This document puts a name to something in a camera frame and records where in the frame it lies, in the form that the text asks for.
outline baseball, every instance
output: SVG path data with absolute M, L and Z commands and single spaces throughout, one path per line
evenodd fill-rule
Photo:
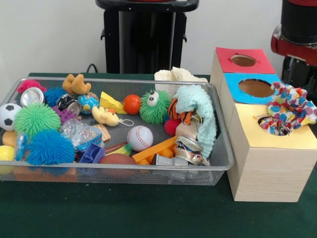
M 129 131 L 127 141 L 134 151 L 140 152 L 152 146 L 153 134 L 147 127 L 138 125 Z

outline soccer ball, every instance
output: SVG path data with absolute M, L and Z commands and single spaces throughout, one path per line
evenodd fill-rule
M 21 107 L 14 103 L 7 103 L 0 107 L 0 127 L 7 131 L 14 131 L 15 115 Z

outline yellow ball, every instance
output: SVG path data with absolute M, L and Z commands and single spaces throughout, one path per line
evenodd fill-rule
M 7 145 L 0 146 L 0 160 L 12 161 L 14 158 L 14 148 Z M 0 166 L 0 175 L 7 175 L 11 173 L 14 169 L 14 166 Z

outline yellow cheese toy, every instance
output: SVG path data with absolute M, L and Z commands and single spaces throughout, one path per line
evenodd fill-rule
M 105 92 L 101 93 L 100 107 L 103 107 L 105 109 L 113 108 L 115 113 L 127 114 L 123 109 L 123 105 Z

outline wire mesh basket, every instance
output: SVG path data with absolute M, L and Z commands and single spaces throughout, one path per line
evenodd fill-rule
M 19 102 L 17 87 L 23 78 L 9 91 L 2 102 Z M 46 88 L 61 86 L 64 78 L 32 77 Z M 201 85 L 210 95 L 217 121 L 217 136 L 211 155 L 208 158 L 210 166 L 141 166 L 141 165 L 110 165 L 110 164 L 80 164 L 65 163 L 55 166 L 31 166 L 27 162 L 0 161 L 0 180 L 11 181 L 56 181 L 56 182 L 93 182 L 93 183 L 137 183 L 137 184 L 183 184 L 183 185 L 216 185 L 224 171 L 230 169 L 234 157 L 228 135 L 225 129 L 223 115 L 215 88 L 209 83 L 139 81 L 115 79 L 86 79 L 92 85 L 91 91 L 100 95 L 102 91 L 123 101 L 129 94 L 142 97 L 145 93 L 157 89 L 165 90 L 173 96 L 183 85 Z M 151 125 L 139 116 L 119 115 L 122 119 L 130 119 L 135 125 L 144 125 L 151 129 L 154 135 L 154 145 L 170 137 L 165 133 L 163 125 Z M 82 115 L 82 122 L 96 124 L 92 116 Z M 108 127 L 111 140 L 105 147 L 126 141 L 130 127 L 119 124 Z

